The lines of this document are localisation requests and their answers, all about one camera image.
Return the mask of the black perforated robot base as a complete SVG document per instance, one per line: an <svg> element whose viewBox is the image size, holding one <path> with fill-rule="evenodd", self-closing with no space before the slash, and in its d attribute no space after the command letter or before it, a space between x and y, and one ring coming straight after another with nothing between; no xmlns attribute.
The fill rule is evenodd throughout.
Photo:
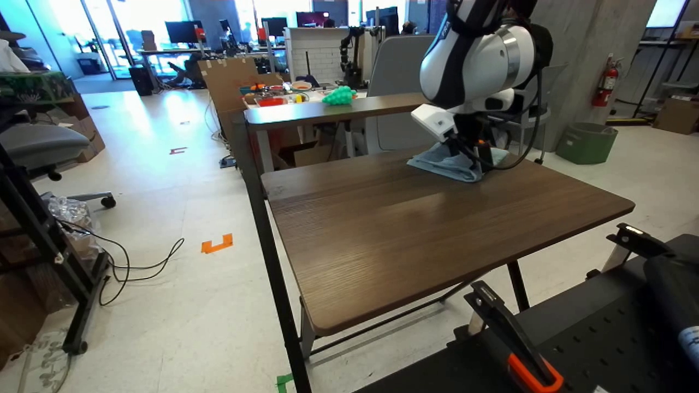
<svg viewBox="0 0 699 393"><path fill-rule="evenodd" d="M653 299L644 258L516 314L531 345L564 376L564 393L699 393L699 373ZM358 393L524 393L511 347L485 328Z"/></svg>

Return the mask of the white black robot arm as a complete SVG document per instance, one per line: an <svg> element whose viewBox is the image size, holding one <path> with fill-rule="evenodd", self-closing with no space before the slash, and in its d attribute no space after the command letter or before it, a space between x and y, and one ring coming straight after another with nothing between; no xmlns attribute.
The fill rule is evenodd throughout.
<svg viewBox="0 0 699 393"><path fill-rule="evenodd" d="M408 166L472 183L524 159L507 162L491 135L491 114L542 100L553 37L531 22L535 7L537 0L448 0L419 63L424 105L411 111L435 144Z"/></svg>

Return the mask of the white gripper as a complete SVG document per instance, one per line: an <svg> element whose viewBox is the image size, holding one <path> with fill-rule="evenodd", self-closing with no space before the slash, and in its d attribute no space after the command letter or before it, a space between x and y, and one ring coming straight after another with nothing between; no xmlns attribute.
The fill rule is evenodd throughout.
<svg viewBox="0 0 699 393"><path fill-rule="evenodd" d="M430 135L435 135L439 142L443 142L454 131L454 114L443 107L424 103L411 111L411 118ZM448 146L452 155L463 155L470 162L467 164L470 170L481 170L481 168L483 172L494 170L489 140L483 140L483 138L476 140L476 155L454 135L448 138Z"/></svg>

